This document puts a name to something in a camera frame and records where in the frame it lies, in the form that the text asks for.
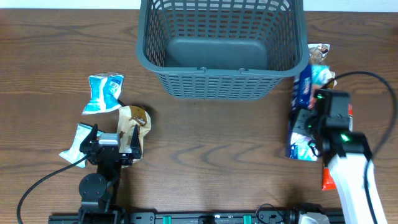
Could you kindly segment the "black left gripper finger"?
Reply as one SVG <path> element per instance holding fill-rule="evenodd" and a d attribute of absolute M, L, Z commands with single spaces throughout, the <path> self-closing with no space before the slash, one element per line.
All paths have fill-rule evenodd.
<path fill-rule="evenodd" d="M 141 152 L 141 144 L 139 141 L 139 126 L 136 124 L 134 126 L 134 130 L 132 132 L 132 138 L 130 143 L 130 150 L 133 159 L 141 159 L 142 152 Z"/>
<path fill-rule="evenodd" d="M 98 150 L 97 141 L 98 125 L 95 124 L 86 138 L 80 144 L 80 152 L 96 152 Z"/>

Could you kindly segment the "colourful tissue multipack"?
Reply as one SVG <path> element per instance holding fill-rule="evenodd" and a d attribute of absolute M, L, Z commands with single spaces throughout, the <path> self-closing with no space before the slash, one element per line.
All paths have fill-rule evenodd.
<path fill-rule="evenodd" d="M 317 161 L 317 157 L 308 145 L 311 138 L 293 130 L 294 120 L 300 109 L 310 109 L 314 106 L 313 92 L 315 89 L 322 87 L 334 77 L 335 74 L 330 71 L 328 65 L 311 64 L 308 64 L 299 75 L 294 76 L 285 148 L 285 156 L 289 159 Z"/>

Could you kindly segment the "tan brown snack bag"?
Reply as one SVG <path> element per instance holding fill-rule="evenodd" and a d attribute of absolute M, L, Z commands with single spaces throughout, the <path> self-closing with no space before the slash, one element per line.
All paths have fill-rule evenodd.
<path fill-rule="evenodd" d="M 148 112 L 138 106 L 123 106 L 119 109 L 119 120 L 117 134 L 119 135 L 120 153 L 130 153 L 132 134 L 135 125 L 138 127 L 138 139 L 141 147 L 141 157 L 139 159 L 133 159 L 132 162 L 138 162 L 143 158 L 144 155 L 144 137 L 151 130 L 151 118 Z"/>

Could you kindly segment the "beige brown cookie bag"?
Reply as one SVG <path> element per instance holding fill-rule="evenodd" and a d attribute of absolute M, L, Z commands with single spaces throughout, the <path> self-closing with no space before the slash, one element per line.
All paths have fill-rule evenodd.
<path fill-rule="evenodd" d="M 336 73 L 330 70 L 324 59 L 330 51 L 330 44 L 308 44 L 309 64 L 312 71 L 312 83 L 318 86 L 327 84 L 335 78 Z"/>

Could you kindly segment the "orange pasta packet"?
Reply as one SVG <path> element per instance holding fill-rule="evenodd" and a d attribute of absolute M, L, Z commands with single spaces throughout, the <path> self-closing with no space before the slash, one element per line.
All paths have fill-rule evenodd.
<path fill-rule="evenodd" d="M 351 103 L 348 104 L 348 116 L 349 116 L 349 130 L 353 131 L 353 106 Z M 323 164 L 323 177 L 322 177 L 322 190 L 335 190 L 336 185 L 333 178 L 330 175 L 329 168 Z"/>

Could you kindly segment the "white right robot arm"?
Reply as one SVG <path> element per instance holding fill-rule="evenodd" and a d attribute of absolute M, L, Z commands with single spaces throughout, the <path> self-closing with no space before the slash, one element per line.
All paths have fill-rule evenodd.
<path fill-rule="evenodd" d="M 349 114 L 320 114 L 301 109 L 295 133 L 309 137 L 308 146 L 323 159 L 333 179 L 346 223 L 387 223 L 374 177 L 372 153 L 363 133 L 352 131 Z"/>

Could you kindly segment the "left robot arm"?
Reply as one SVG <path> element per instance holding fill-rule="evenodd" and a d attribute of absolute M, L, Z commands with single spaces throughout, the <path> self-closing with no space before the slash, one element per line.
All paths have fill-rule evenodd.
<path fill-rule="evenodd" d="M 104 133 L 97 136 L 98 126 L 80 144 L 80 152 L 97 167 L 95 173 L 86 175 L 79 184 L 81 207 L 78 223 L 129 223 L 127 211 L 116 205 L 121 178 L 121 168 L 131 166 L 142 156 L 139 127 L 134 126 L 129 145 L 131 152 L 120 152 L 118 134 Z"/>

